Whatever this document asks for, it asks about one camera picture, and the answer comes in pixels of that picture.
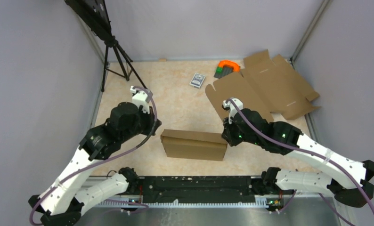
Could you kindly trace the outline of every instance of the cardboard box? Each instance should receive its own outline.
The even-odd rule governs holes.
[[[267,50],[244,58],[243,76],[271,112],[297,119],[319,107],[310,102],[319,94],[281,55],[270,59]]]
[[[164,129],[161,141],[171,158],[222,161],[227,149],[219,133]]]
[[[268,122],[273,121],[273,116],[261,99],[247,81],[238,72],[233,72],[221,79],[209,84],[205,88],[205,94],[215,108],[221,120],[228,117],[228,112],[222,108],[222,103],[228,98],[235,97],[243,102],[244,108],[259,112],[262,118]]]
[[[228,112],[223,100],[235,97],[244,108],[259,112],[268,122],[270,114],[280,113],[287,120],[297,119],[319,107],[310,102],[319,94],[281,55],[270,59],[267,50],[244,58],[245,68],[207,85],[205,93],[221,119]]]

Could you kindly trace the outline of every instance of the orange handle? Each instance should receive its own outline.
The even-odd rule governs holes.
[[[233,61],[229,61],[229,60],[220,61],[219,64],[218,64],[218,67],[223,68],[223,66],[232,67],[234,72],[239,72],[240,71],[240,66],[237,63],[234,63]]]

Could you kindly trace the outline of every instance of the white wall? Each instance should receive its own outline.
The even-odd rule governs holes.
[[[290,57],[321,0],[107,0],[113,34],[133,60]],[[103,41],[99,43],[104,51]],[[110,61],[116,61],[110,51]]]
[[[0,226],[26,226],[88,129],[102,63],[57,0],[0,0]]]
[[[296,67],[320,93],[313,116],[324,144],[374,161],[374,0],[333,1]],[[356,213],[374,225],[368,206]]]

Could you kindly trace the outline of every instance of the black tripod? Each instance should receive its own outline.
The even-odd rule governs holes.
[[[91,28],[91,30],[105,43],[105,60],[104,60],[104,72],[102,76],[102,87],[101,91],[104,92],[105,86],[105,73],[106,71],[110,71],[115,73],[121,77],[124,77],[126,81],[129,81],[131,72],[137,76],[137,79],[140,81],[141,85],[144,88],[147,88],[143,81],[141,80],[140,76],[137,74],[136,70],[134,69],[133,65],[131,65],[132,59],[130,59],[129,55],[122,49],[119,45],[118,40],[115,39],[115,36],[112,35],[112,28],[110,25],[108,12],[106,10],[105,1],[104,0],[65,0],[66,4],[69,5],[73,11]],[[118,60],[119,64],[122,68],[122,74],[114,72],[108,69],[108,51],[109,48],[113,48],[116,59]],[[125,59],[128,66],[130,66],[131,71],[127,72],[120,54]]]

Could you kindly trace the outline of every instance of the beige marbled surface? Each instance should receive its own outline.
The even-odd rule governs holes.
[[[243,61],[235,61],[243,67]],[[209,176],[209,175],[260,175],[268,167],[299,171],[314,171],[309,165],[278,154],[264,151],[258,146],[240,144],[228,147],[223,161],[205,161],[168,158],[160,141],[163,129],[180,129],[202,132],[222,133],[223,126],[208,98],[205,86],[211,84],[219,61],[168,61],[168,62],[136,62],[134,68],[143,82],[154,94],[158,118],[162,126],[157,135],[138,150],[109,162],[96,169],[93,175],[106,175],[109,170],[119,170],[122,167],[134,168],[141,176]],[[112,63],[110,69],[121,72],[118,63]],[[191,87],[189,82],[194,73],[206,75],[201,89]],[[120,102],[131,101],[129,92],[131,85],[140,85],[132,74],[130,81],[108,73],[105,92],[102,95],[96,125],[105,122],[112,108]],[[285,121],[279,114],[273,114],[275,121]],[[304,117],[288,121],[292,125],[309,134]],[[119,154],[137,145],[143,135],[139,135],[122,145]]]

